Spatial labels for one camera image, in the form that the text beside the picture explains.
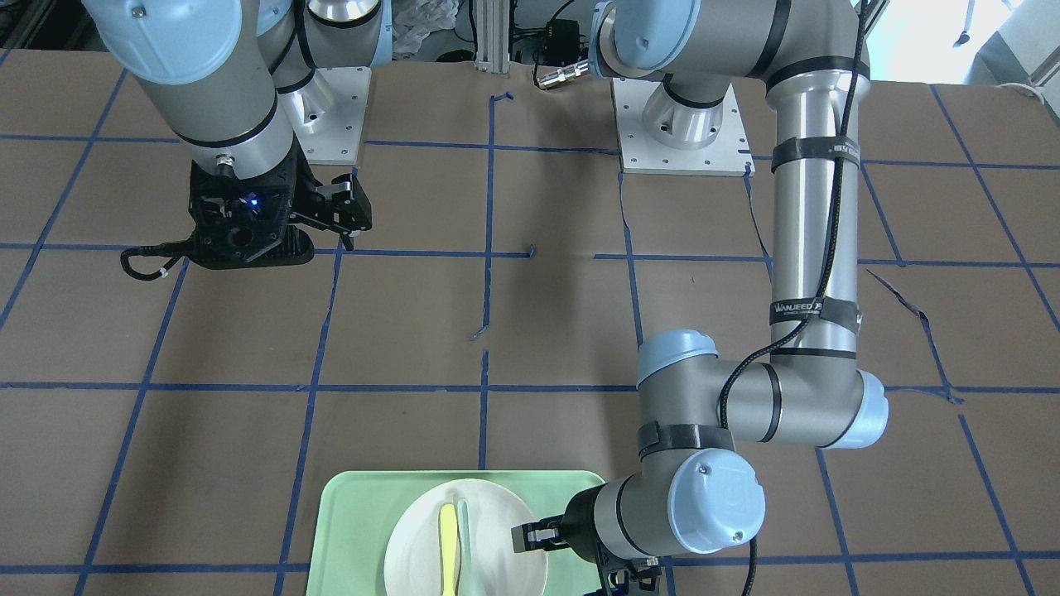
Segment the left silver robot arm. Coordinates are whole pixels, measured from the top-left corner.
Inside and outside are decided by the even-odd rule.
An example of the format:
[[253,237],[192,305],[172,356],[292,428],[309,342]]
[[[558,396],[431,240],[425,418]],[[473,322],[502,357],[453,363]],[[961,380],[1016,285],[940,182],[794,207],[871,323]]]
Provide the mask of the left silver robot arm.
[[826,449],[873,445],[889,403],[860,370],[858,105],[870,90],[865,12],[848,1],[617,1],[600,12],[593,71],[660,85],[651,135],[678,146],[685,117],[720,118],[730,78],[764,83],[776,113],[768,282],[740,265],[648,253],[631,206],[662,208],[662,245],[719,235],[730,185],[614,178],[624,255],[578,252],[573,216],[556,244],[491,267],[487,461],[554,464],[617,424],[637,471],[575,497],[560,546],[638,559],[747,544],[773,525],[734,442],[811,450],[812,492],[831,504]]

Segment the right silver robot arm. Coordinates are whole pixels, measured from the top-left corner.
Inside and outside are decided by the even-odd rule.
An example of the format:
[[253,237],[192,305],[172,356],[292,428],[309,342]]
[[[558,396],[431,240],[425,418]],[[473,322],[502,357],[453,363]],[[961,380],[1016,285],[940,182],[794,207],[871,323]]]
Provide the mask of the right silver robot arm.
[[306,228],[347,250],[373,226],[356,174],[318,181],[304,142],[359,147],[329,69],[364,70],[393,56],[389,1],[87,1],[110,54],[190,153],[186,240],[124,250],[139,281],[181,259],[208,269],[295,267],[315,255]]

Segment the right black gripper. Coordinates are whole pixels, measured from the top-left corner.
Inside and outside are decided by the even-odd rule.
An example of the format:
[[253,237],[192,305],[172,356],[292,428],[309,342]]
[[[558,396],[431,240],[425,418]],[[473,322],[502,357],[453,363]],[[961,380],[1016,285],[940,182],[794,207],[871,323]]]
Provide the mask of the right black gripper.
[[344,248],[373,229],[373,209],[356,174],[319,185],[298,141],[270,171],[240,180],[232,166],[190,166],[189,258],[208,269],[295,267],[315,255],[303,230],[336,233]]

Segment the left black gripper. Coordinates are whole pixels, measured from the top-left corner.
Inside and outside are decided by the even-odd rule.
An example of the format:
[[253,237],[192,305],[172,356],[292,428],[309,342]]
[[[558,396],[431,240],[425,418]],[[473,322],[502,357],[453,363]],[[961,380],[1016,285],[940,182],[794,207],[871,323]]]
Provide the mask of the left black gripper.
[[581,559],[600,566],[601,542],[595,528],[595,501],[601,489],[580,491],[560,516],[542,518],[511,529],[515,554],[535,550],[573,550]]

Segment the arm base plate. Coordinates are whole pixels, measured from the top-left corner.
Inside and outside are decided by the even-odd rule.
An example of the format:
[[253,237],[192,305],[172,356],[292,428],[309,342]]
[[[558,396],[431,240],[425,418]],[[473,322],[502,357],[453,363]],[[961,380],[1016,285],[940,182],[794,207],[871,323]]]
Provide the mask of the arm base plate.
[[367,65],[317,70],[300,89],[279,95],[311,165],[359,162],[372,75]]
[[688,107],[660,82],[613,78],[614,120],[628,174],[753,176],[756,173],[734,87],[719,105]]

